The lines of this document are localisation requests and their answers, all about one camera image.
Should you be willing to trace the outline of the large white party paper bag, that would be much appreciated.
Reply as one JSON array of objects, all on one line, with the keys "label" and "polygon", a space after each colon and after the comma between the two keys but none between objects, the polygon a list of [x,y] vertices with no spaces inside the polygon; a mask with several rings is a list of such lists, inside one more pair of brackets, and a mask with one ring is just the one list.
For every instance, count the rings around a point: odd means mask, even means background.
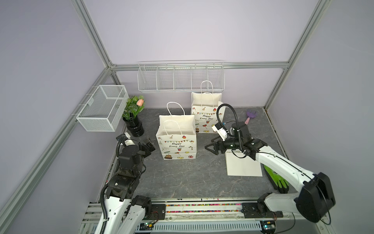
[{"label": "large white party paper bag", "polygon": [[225,152],[226,168],[228,176],[253,176],[262,177],[261,164],[258,161],[246,156],[239,150]]}]

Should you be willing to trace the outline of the small white party paper bag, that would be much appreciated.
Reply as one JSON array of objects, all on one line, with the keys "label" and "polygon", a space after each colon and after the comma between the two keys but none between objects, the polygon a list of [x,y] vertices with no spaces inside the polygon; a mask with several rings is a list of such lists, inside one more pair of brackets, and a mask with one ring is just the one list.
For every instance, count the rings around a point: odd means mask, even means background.
[{"label": "small white party paper bag", "polygon": [[195,115],[159,116],[156,139],[164,160],[192,160],[197,155]]}]

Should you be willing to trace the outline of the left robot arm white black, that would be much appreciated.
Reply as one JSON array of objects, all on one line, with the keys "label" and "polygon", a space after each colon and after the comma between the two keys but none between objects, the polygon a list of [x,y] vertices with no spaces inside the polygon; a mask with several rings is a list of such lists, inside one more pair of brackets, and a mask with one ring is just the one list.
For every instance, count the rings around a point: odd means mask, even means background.
[{"label": "left robot arm white black", "polygon": [[116,137],[115,174],[100,192],[102,215],[96,234],[134,234],[143,218],[151,214],[149,197],[134,196],[146,171],[144,159],[155,151],[150,138],[131,138],[128,133]]}]

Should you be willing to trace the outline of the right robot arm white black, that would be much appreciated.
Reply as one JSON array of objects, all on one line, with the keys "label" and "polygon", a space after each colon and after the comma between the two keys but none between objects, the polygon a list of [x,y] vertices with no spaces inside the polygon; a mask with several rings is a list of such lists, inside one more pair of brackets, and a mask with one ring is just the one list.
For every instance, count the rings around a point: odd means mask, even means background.
[{"label": "right robot arm white black", "polygon": [[298,213],[310,222],[317,223],[325,216],[327,225],[332,222],[330,210],[335,206],[336,199],[330,178],[325,173],[314,173],[298,166],[277,153],[266,142],[254,138],[243,121],[237,118],[230,129],[227,129],[220,117],[220,110],[228,107],[226,103],[216,109],[217,124],[213,129],[218,137],[212,140],[205,149],[215,155],[230,151],[239,159],[250,158],[269,167],[277,175],[285,179],[295,190],[293,194],[266,194],[265,206],[272,212]]}]

